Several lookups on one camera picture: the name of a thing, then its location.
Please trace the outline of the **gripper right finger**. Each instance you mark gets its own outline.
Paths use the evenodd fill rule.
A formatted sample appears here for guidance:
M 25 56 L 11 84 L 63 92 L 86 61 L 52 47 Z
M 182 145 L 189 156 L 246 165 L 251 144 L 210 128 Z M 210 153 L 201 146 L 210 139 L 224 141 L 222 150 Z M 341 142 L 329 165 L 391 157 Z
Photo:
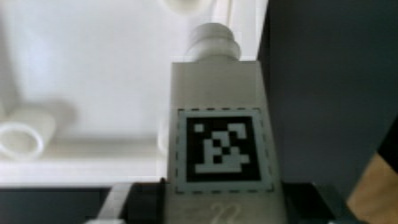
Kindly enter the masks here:
M 285 183 L 288 224 L 363 224 L 331 185 Z

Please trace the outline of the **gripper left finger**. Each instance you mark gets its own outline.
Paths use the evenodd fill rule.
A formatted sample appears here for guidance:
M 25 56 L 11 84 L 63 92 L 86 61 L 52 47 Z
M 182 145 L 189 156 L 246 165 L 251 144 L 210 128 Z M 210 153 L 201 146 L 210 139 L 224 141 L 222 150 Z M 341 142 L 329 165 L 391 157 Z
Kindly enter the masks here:
M 94 224 L 164 224 L 166 180 L 112 186 Z

